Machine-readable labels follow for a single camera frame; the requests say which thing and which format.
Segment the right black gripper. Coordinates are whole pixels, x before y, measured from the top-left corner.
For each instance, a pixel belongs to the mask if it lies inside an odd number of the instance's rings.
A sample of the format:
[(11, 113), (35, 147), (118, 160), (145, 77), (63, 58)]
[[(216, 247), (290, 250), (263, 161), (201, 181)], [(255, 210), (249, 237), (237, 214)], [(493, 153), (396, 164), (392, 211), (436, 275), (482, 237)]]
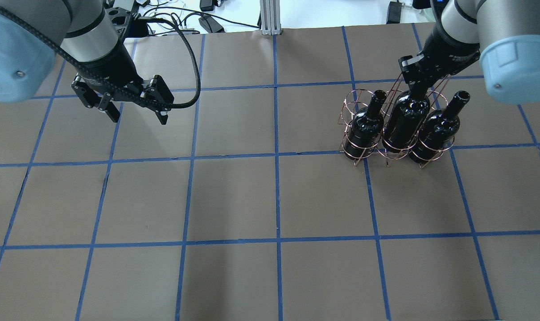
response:
[(410, 87), (431, 87), (449, 75), (455, 75), (479, 59), (479, 44), (464, 43), (444, 31), (433, 31), (420, 53), (400, 58), (404, 81)]

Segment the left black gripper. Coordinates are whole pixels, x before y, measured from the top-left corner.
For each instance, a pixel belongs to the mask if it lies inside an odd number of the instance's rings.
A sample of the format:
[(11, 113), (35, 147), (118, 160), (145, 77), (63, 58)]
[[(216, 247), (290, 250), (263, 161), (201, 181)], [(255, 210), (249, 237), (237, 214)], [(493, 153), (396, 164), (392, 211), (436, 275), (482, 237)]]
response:
[(140, 77), (124, 45), (116, 45), (102, 59), (82, 63), (71, 88), (85, 107), (99, 109), (113, 123), (121, 116), (115, 101), (136, 103), (156, 112), (162, 125), (167, 124), (174, 102), (162, 76)]

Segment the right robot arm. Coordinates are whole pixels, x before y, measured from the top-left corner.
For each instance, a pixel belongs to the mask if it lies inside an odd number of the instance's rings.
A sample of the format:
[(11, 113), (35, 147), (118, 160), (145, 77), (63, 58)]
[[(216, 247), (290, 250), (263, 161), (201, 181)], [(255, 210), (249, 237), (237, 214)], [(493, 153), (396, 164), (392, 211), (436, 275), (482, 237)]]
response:
[(423, 49), (400, 58), (408, 85), (431, 87), (478, 62), (490, 97), (540, 102), (540, 0), (448, 0), (433, 14)]

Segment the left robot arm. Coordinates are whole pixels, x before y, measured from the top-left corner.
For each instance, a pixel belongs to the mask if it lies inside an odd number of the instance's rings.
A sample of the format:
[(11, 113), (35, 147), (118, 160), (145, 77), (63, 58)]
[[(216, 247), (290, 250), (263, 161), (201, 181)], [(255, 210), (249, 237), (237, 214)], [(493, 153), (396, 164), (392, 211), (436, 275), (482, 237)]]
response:
[(162, 77), (140, 77), (110, 12), (102, 0), (0, 0), (0, 102), (32, 98), (60, 56), (85, 107), (118, 122), (114, 102), (132, 102), (166, 124), (173, 95)]

